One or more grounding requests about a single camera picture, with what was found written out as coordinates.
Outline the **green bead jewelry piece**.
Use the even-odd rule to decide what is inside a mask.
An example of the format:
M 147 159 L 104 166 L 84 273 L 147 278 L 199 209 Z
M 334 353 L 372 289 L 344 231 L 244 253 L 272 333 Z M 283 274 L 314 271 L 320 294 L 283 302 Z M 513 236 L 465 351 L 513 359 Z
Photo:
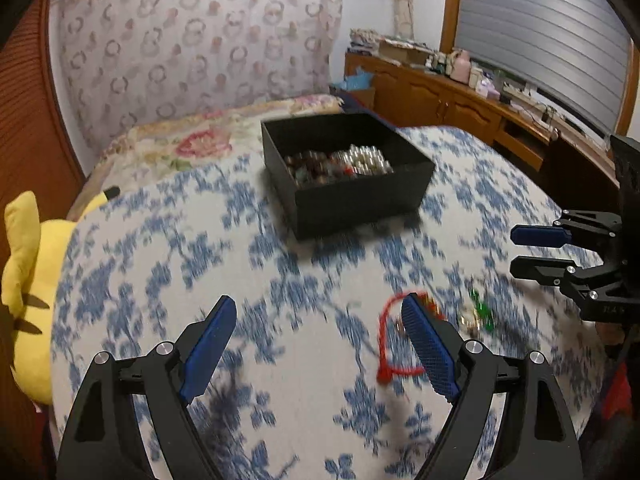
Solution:
M 480 332 L 490 334 L 495 329 L 494 315 L 474 287 L 468 290 L 468 299 L 459 311 L 459 326 L 473 337 Z

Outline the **black jewelry box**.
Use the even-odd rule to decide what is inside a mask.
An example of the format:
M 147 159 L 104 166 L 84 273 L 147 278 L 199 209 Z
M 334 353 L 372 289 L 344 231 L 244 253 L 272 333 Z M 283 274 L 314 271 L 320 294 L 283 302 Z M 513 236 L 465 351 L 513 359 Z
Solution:
M 286 161 L 311 153 L 376 148 L 390 163 L 385 174 L 295 177 Z M 367 112 L 295 116 L 262 123 L 270 181 L 298 240 L 332 235 L 417 211 L 436 165 L 399 131 Z

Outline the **pink bottle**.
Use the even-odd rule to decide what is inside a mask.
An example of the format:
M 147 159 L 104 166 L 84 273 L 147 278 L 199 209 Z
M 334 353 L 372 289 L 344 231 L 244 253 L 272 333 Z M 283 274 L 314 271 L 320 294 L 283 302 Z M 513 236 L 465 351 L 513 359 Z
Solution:
M 471 73 L 471 60 L 469 52 L 454 50 L 451 53 L 451 73 L 449 77 L 460 84 L 468 84 Z

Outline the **wooden sideboard cabinet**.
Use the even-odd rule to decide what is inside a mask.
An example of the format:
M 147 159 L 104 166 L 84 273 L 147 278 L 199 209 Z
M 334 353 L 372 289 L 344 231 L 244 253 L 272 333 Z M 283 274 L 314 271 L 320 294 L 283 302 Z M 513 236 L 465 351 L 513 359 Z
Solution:
M 346 53 L 344 73 L 353 75 L 357 70 L 373 75 L 372 110 L 397 127 L 456 127 L 504 151 L 528 170 L 567 169 L 617 183 L 612 160 L 578 133 L 552 133 L 512 107 L 485 99 L 444 76 Z

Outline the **yellow Pikachu plush toy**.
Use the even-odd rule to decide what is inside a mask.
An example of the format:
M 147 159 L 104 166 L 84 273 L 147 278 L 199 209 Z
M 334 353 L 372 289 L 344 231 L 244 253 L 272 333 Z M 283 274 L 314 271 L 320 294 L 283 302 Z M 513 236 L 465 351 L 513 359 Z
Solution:
M 10 369 L 17 387 L 40 408 L 52 403 L 50 341 L 53 307 L 66 248 L 76 223 L 42 221 L 34 192 L 4 210 L 10 255 L 1 279 L 2 304 L 13 320 Z

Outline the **grey window blind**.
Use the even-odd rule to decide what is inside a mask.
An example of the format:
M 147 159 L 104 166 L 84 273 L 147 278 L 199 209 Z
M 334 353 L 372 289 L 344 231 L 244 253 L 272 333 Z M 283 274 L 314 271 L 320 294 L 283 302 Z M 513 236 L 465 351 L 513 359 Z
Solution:
M 456 46 L 613 131 L 630 37 L 606 0 L 460 0 Z

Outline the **blue floral white cushion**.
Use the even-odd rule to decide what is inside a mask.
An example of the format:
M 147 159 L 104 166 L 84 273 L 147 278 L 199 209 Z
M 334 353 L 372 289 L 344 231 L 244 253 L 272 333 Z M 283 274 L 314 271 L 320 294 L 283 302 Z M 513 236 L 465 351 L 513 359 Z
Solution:
M 190 407 L 228 479 L 413 477 L 449 406 L 426 377 L 376 380 L 378 359 L 413 367 L 392 297 L 426 292 L 451 322 L 472 287 L 494 315 L 484 344 L 542 352 L 576 429 L 604 375 L 596 329 L 552 288 L 511 278 L 517 224 L 559 207 L 492 148 L 453 128 L 407 139 L 436 169 L 415 217 L 299 242 L 262 153 L 229 156 L 122 194 L 76 226 L 52 330 L 55 422 L 64 426 L 96 353 L 143 356 L 231 297 L 238 322 Z

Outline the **blue plastic bag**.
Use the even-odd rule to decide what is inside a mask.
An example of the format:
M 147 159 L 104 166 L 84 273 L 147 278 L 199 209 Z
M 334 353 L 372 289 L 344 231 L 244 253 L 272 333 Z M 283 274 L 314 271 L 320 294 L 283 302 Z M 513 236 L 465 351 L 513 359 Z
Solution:
M 368 90 L 371 88 L 373 77 L 372 73 L 358 66 L 355 73 L 345 76 L 342 81 L 330 84 L 330 88 L 335 91 L 345 92 Z

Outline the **cardboard box on cabinet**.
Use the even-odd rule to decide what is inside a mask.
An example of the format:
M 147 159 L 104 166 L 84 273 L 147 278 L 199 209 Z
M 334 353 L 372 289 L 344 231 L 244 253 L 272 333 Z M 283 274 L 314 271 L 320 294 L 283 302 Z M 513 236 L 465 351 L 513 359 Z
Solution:
M 378 44 L 378 55 L 400 64 L 425 66 L 433 51 L 411 42 L 382 39 Z

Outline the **brown louvered wardrobe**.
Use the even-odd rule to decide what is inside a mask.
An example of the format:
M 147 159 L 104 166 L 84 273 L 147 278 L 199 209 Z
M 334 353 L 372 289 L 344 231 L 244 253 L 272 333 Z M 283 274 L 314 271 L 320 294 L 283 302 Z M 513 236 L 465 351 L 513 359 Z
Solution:
M 86 182 L 55 93 L 51 0 L 34 0 L 1 50 L 1 205 L 25 191 L 42 220 L 61 219 Z

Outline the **floral beige bed blanket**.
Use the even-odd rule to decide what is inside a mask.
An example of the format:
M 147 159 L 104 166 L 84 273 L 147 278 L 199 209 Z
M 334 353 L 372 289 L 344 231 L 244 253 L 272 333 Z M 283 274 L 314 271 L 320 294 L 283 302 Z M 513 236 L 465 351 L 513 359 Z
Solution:
M 337 96 L 312 94 L 131 128 L 100 155 L 67 218 L 78 220 L 90 200 L 107 188 L 130 192 L 228 156 L 257 153 L 262 149 L 260 124 L 267 120 L 342 110 Z

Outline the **patterned pink lace curtain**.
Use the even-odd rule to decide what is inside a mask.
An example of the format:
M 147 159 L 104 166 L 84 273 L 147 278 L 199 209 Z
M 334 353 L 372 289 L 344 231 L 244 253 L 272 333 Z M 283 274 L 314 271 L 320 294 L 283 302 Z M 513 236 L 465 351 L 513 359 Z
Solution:
M 325 92 L 343 0 L 53 0 L 94 154 L 135 126 Z

